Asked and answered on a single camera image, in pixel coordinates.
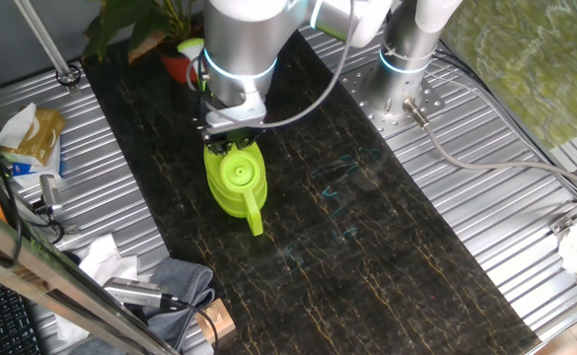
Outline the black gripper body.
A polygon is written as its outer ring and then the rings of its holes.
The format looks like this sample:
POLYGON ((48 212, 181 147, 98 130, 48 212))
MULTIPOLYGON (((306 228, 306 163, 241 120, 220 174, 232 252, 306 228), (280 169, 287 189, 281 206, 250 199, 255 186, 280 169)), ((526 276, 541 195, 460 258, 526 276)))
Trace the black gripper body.
POLYGON ((219 144, 250 145, 254 139, 255 129, 250 127, 241 127, 212 135, 212 140, 219 144))

